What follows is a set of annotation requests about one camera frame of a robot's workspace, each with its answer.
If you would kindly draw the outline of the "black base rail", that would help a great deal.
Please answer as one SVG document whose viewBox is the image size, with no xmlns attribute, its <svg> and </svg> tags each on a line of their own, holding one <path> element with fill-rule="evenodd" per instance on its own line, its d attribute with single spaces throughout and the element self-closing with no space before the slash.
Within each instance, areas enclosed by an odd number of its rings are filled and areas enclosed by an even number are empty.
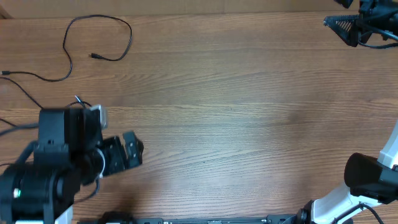
<svg viewBox="0 0 398 224">
<path fill-rule="evenodd" d="M 134 218 L 125 212 L 106 212 L 100 218 L 85 218 L 77 224 L 296 224 L 307 223 L 294 214 L 268 215 L 266 217 L 240 217 L 240 218 L 188 218 L 188 219 L 163 219 L 163 218 Z"/>
</svg>

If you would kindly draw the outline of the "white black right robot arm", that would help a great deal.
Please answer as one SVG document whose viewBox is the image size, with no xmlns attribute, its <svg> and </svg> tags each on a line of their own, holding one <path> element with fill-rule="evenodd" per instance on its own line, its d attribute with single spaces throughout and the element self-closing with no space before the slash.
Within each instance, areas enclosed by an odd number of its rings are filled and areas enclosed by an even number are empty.
<svg viewBox="0 0 398 224">
<path fill-rule="evenodd" d="M 362 0 L 357 15 L 327 16 L 323 21 L 346 45 L 368 46 L 372 34 L 397 47 L 397 3 L 393 0 Z M 328 195 L 309 201 L 286 223 L 352 223 L 353 217 L 369 210 L 382 220 L 374 207 L 397 200 L 397 130 L 393 129 L 378 157 L 352 154 L 345 166 L 344 181 Z"/>
</svg>

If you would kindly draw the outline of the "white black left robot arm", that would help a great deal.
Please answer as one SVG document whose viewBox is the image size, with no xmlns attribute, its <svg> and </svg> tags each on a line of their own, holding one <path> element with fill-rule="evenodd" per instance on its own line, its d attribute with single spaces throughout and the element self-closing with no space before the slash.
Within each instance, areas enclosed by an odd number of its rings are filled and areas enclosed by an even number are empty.
<svg viewBox="0 0 398 224">
<path fill-rule="evenodd" d="M 132 131 L 103 138 L 105 112 L 45 108 L 38 139 L 1 174 L 1 221 L 70 223 L 81 186 L 142 164 L 144 145 Z"/>
</svg>

